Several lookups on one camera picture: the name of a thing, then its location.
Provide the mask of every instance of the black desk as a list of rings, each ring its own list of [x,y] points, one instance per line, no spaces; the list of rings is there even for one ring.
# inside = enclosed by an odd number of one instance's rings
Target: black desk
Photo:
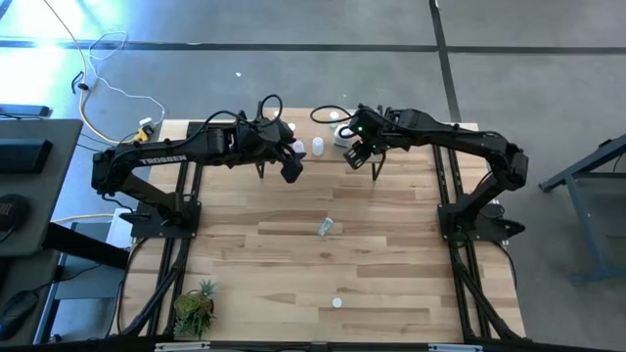
[[[20,290],[32,289],[57,278],[62,272],[58,270],[59,251],[114,268],[126,267],[126,250],[50,223],[81,128],[82,122],[76,119],[0,119],[0,139],[41,138],[53,144],[41,173],[0,174],[0,196],[19,194],[28,198],[30,203],[30,214],[24,225],[0,243],[0,259],[11,257],[7,275],[0,285],[0,305]],[[0,346],[33,342],[50,289],[41,288],[37,293],[39,303],[33,313],[18,334],[0,342]]]
[[[125,250],[50,224],[81,128],[82,121],[77,119],[0,120],[0,139],[41,138],[53,144],[41,173],[0,174],[0,196],[18,194],[30,202],[25,224],[0,243],[0,257],[29,255],[50,248],[116,268],[126,267]]]

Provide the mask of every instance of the small plant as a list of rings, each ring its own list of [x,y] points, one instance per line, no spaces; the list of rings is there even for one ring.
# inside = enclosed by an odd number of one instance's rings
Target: small plant
[[[181,294],[174,301],[176,323],[174,335],[176,337],[197,336],[201,339],[204,330],[211,327],[213,316],[213,299],[215,284],[211,281],[202,281],[200,289]]]

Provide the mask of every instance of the logo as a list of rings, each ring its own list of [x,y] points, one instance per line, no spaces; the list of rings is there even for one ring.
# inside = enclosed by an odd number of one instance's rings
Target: logo
[[[176,156],[163,156],[163,157],[149,157],[145,159],[139,159],[144,165],[157,165],[168,162],[187,161],[187,157],[184,155]]]

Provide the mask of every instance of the white cable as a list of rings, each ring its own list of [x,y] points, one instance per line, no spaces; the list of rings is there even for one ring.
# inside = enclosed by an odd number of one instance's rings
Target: white cable
[[[55,15],[55,17],[57,18],[57,20],[59,20],[59,22],[61,23],[61,25],[66,29],[67,34],[69,34],[69,36],[71,37],[71,40],[74,42],[74,45],[76,46],[76,49],[78,50],[78,54],[80,54],[80,58],[82,60],[82,67],[83,67],[83,76],[82,76],[82,82],[83,84],[87,84],[87,60],[85,60],[85,55],[82,52],[82,49],[80,49],[80,45],[78,44],[78,41],[76,41],[76,38],[74,37],[74,35],[71,33],[71,30],[69,30],[69,28],[67,27],[66,23],[63,22],[63,20],[61,19],[61,17],[59,16],[59,14],[57,14],[57,12],[55,11],[55,9],[50,5],[50,3],[48,3],[48,0],[43,0],[43,2],[46,4],[46,6],[48,6],[48,8],[50,9],[50,11]],[[111,53],[109,53],[106,57],[104,58],[97,58],[97,57],[93,57],[96,60],[105,60],[108,59],[115,51],[117,51],[119,48],[115,48]],[[102,77],[98,76],[98,73],[96,72],[96,70],[94,69],[93,65],[91,64],[91,56],[89,57],[89,65],[92,67],[92,69],[94,70],[94,73],[96,74],[96,77],[98,77],[99,79],[102,79],[105,81],[105,83],[107,84],[107,86],[113,90],[117,90],[120,91],[122,94],[126,95],[127,97],[129,96],[128,94],[126,94],[124,91],[117,89],[117,88],[113,88],[110,86],[110,84]],[[158,104],[161,107],[161,120],[159,121],[159,123],[162,122],[163,118],[164,118],[164,107],[163,105],[159,104],[157,101],[155,101],[153,98],[151,97],[145,97],[148,99],[151,99],[152,101],[154,101],[156,104]],[[89,129],[91,129],[98,137],[102,138],[103,140],[111,143],[111,144],[119,144],[121,143],[120,141],[116,141],[114,139],[111,139],[109,137],[107,137],[104,133],[100,132],[93,124],[91,124],[91,121],[89,121],[89,119],[87,118],[87,115],[85,114],[85,103],[86,103],[86,96],[85,96],[85,91],[80,89],[80,100],[78,103],[78,112],[80,113],[80,118],[82,119],[82,121],[87,125],[87,127],[89,127]]]
[[[93,48],[94,48],[94,46],[96,44],[98,44],[105,37],[107,37],[109,35],[115,35],[115,34],[123,34],[124,35],[124,39],[122,40],[122,42],[121,42],[121,44],[119,46],[117,46],[115,49],[113,49],[108,55],[106,55],[103,58],[99,58],[99,57],[91,54],[91,52],[92,52],[92,50],[93,50]],[[124,48],[124,45],[126,44],[126,40],[127,39],[128,39],[128,34],[125,31],[115,31],[115,32],[109,32],[109,33],[103,34],[100,38],[98,38],[98,40],[96,40],[95,42],[91,43],[91,45],[89,46],[89,51],[87,52],[87,58],[88,58],[87,63],[89,64],[91,69],[94,71],[94,75],[96,76],[96,78],[100,79],[103,82],[105,82],[105,84],[107,85],[107,87],[109,87],[109,89],[114,90],[115,92],[119,92],[119,93],[125,95],[126,97],[132,98],[132,99],[150,99],[151,101],[153,101],[153,103],[158,105],[160,107],[160,120],[155,122],[155,125],[158,125],[158,124],[162,123],[163,120],[165,119],[165,107],[161,103],[157,102],[157,100],[155,100],[155,98],[150,97],[150,96],[131,95],[131,94],[128,94],[128,93],[124,92],[120,88],[112,87],[105,78],[103,78],[100,75],[98,75],[98,71],[96,70],[96,68],[94,67],[94,64],[91,61],[92,59],[98,60],[98,61],[104,61],[104,60],[110,58],[116,51],[122,50]]]

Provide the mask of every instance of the yellow cable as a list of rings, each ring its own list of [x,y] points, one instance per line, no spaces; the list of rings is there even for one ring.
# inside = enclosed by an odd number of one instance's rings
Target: yellow cable
[[[76,220],[76,219],[90,219],[90,218],[97,218],[97,217],[114,217],[114,216],[115,216],[114,214],[107,214],[107,213],[87,214],[87,215],[74,215],[74,216],[68,216],[66,218],[52,220],[50,222],[53,222],[53,223],[64,223],[64,222],[71,221],[71,220]]]
[[[63,27],[66,29],[67,33],[69,34],[69,36],[71,37],[71,40],[74,42],[74,45],[76,46],[76,49],[78,49],[78,53],[80,54],[80,58],[82,59],[82,71],[84,72],[83,76],[82,76],[82,83],[83,84],[87,84],[87,61],[85,60],[85,56],[82,53],[82,49],[80,49],[80,45],[78,45],[78,41],[76,41],[76,38],[74,37],[74,35],[71,33],[71,30],[69,30],[69,28],[67,27],[66,23],[63,22],[63,20],[61,20],[61,17],[59,16],[59,14],[57,14],[57,12],[55,11],[55,9],[53,9],[53,7],[48,3],[48,0],[43,0],[44,3],[46,3],[46,5],[48,5],[48,8],[50,8],[50,11],[52,11],[52,13],[55,15],[55,17],[57,17],[57,20],[59,20],[59,22],[63,25]],[[107,137],[105,134],[103,134],[102,132],[98,131],[98,129],[96,129],[96,127],[94,127],[94,125],[91,124],[91,122],[87,119],[87,115],[85,114],[85,91],[84,90],[80,90],[80,101],[78,103],[78,111],[80,112],[80,118],[83,120],[83,122],[85,122],[85,124],[87,125],[87,127],[89,127],[89,129],[91,129],[96,135],[98,135],[98,137],[102,138],[103,140],[109,142],[109,143],[113,143],[113,144],[119,144],[119,141],[113,140],[109,137]]]

